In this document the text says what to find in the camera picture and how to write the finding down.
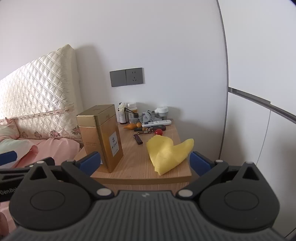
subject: wooden table top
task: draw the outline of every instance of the wooden table top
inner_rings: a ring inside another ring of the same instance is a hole
[[[154,166],[150,160],[146,142],[154,136],[154,134],[139,135],[143,141],[142,145],[138,145],[133,137],[136,134],[133,130],[123,129],[125,125],[118,124],[121,145],[123,149],[123,158],[118,163],[112,173],[104,173],[95,171],[92,178],[102,184],[125,184],[125,185],[151,185],[151,184],[168,184],[168,183],[184,183],[189,182],[191,171],[187,160],[181,162],[178,166],[163,175],[158,175],[154,171]],[[166,126],[164,136],[170,137],[174,145],[180,143],[180,138],[175,127],[174,121]],[[75,157],[75,160],[86,156],[84,148]]]

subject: pink bed sheet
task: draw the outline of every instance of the pink bed sheet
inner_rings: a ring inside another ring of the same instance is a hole
[[[15,165],[15,167],[25,167],[46,157],[52,157],[55,164],[60,165],[65,160],[73,159],[80,150],[78,142],[66,138],[59,140],[54,138],[49,138],[47,140],[30,139],[30,141],[38,147],[38,153],[30,151]],[[9,202],[1,203],[0,212],[4,213],[6,216],[9,232],[12,232],[15,229],[15,223],[9,213],[8,205]]]

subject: gold box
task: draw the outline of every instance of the gold box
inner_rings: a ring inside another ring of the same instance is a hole
[[[97,151],[101,155],[97,171],[112,172],[123,157],[115,106],[95,105],[78,114],[77,122],[86,154]]]

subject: embroidered flower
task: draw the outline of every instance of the embroidered flower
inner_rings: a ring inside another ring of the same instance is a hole
[[[34,132],[34,136],[35,136],[36,138],[41,138],[41,137],[42,137],[42,135],[41,135],[38,131],[35,131],[35,132]]]
[[[74,135],[78,135],[80,134],[80,129],[79,129],[79,126],[76,126],[72,129],[72,134]]]
[[[50,131],[49,134],[50,134],[52,137],[55,137],[55,138],[57,138],[57,137],[60,136],[60,133],[58,133],[56,130],[52,130],[52,131]]]
[[[25,131],[23,131],[20,135],[22,138],[28,138],[28,135]]]

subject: silver screw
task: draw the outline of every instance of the silver screw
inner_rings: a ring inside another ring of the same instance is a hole
[[[100,196],[108,196],[112,193],[109,188],[100,188],[96,191],[96,193]]]
[[[193,191],[189,189],[183,189],[178,192],[181,197],[191,197],[193,195]]]

